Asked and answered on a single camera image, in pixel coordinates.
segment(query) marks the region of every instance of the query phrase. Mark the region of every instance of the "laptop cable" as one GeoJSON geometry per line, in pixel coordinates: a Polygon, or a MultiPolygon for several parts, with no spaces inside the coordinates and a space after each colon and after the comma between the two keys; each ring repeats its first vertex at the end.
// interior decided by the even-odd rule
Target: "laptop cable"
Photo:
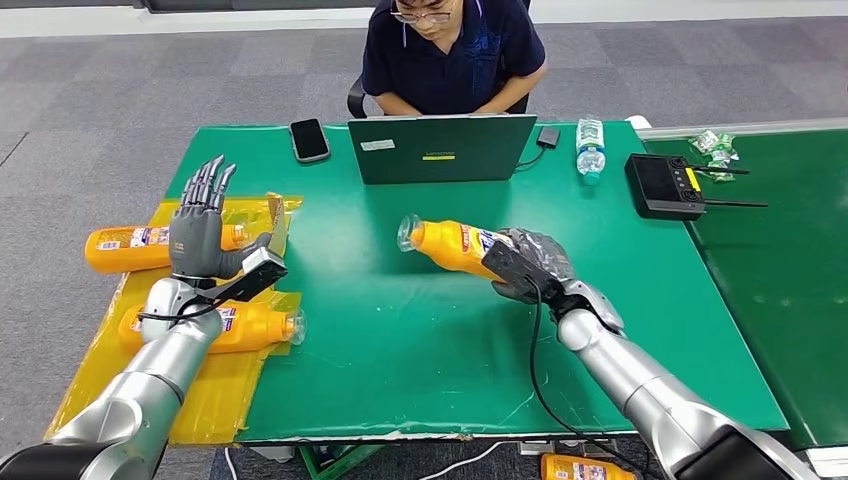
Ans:
{"type": "Polygon", "coordinates": [[[542,155],[545,154],[546,150],[553,150],[556,148],[557,142],[559,142],[559,129],[556,129],[554,127],[542,127],[542,129],[539,131],[539,136],[536,138],[536,145],[541,147],[539,153],[537,153],[532,160],[528,160],[526,162],[518,162],[515,168],[519,169],[522,167],[527,167],[538,162],[542,158],[542,155]]]}

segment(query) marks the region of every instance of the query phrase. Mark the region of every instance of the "green mat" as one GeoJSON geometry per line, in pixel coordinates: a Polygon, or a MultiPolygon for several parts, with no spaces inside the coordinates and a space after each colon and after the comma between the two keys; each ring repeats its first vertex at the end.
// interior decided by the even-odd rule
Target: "green mat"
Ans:
{"type": "MultiPolygon", "coordinates": [[[[510,181],[383,186],[362,184],[344,127],[326,129],[332,157],[306,167],[284,128],[199,130],[169,197],[219,154],[238,164],[229,195],[304,195],[278,288],[303,292],[306,342],[267,360],[237,440],[561,431],[528,376],[533,309],[401,253],[395,234],[408,213],[553,235],[578,274],[612,299],[632,339],[727,414],[785,428],[684,227],[634,213],[623,165],[642,146],[629,124],[607,124],[609,164],[595,189],[578,182],[574,125],[559,127],[559,149],[510,181]]],[[[537,148],[528,142],[525,158],[537,148]]],[[[556,342],[552,323],[540,337],[538,374],[553,408],[580,429],[632,430],[556,342]]]]}
{"type": "MultiPolygon", "coordinates": [[[[693,224],[733,316],[786,414],[797,447],[848,443],[848,130],[739,137],[752,170],[707,196],[769,202],[710,208],[693,224]]],[[[684,140],[654,153],[697,156],[684,140]]]]}

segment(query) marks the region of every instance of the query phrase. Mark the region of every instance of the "plastic bottle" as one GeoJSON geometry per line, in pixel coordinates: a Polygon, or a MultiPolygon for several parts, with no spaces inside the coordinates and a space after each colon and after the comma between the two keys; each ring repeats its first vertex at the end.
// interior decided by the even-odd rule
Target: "plastic bottle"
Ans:
{"type": "MultiPolygon", "coordinates": [[[[120,273],[167,267],[168,227],[114,227],[92,232],[85,242],[85,261],[97,273],[120,273]]],[[[238,250],[249,235],[241,225],[224,225],[221,248],[238,250]]]]}
{"type": "MultiPolygon", "coordinates": [[[[127,310],[118,327],[121,343],[133,351],[141,348],[143,305],[127,310]]],[[[212,342],[209,353],[255,352],[268,345],[291,342],[300,345],[306,336],[306,317],[302,310],[278,312],[263,304],[225,302],[218,308],[224,321],[221,335],[212,342]]]]}
{"type": "Polygon", "coordinates": [[[577,122],[577,171],[587,185],[597,185],[606,165],[604,124],[588,116],[577,122]]]}
{"type": "Polygon", "coordinates": [[[417,215],[403,219],[397,240],[401,251],[418,250],[444,269],[467,272],[499,282],[503,280],[483,266],[483,257],[497,240],[515,248],[512,240],[505,235],[453,220],[425,222],[417,215]]]}
{"type": "Polygon", "coordinates": [[[546,453],[542,455],[542,480],[636,480],[617,465],[591,458],[546,453]]]}

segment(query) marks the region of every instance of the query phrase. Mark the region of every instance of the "glasses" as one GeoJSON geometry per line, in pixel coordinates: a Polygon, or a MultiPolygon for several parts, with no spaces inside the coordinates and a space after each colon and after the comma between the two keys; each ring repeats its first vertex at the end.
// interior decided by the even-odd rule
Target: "glasses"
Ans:
{"type": "MultiPolygon", "coordinates": [[[[454,5],[456,4],[456,0],[451,4],[451,10],[453,10],[454,5]]],[[[426,19],[428,22],[433,24],[442,24],[448,23],[450,21],[451,12],[432,12],[432,13],[402,13],[402,12],[390,12],[392,16],[395,17],[397,21],[406,25],[414,25],[418,23],[421,19],[426,19]]]]}

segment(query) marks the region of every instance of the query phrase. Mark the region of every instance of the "laptop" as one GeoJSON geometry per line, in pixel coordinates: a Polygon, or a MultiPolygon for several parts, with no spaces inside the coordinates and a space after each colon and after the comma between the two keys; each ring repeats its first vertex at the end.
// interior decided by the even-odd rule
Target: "laptop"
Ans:
{"type": "Polygon", "coordinates": [[[375,117],[348,122],[366,185],[506,180],[536,115],[375,117]]]}

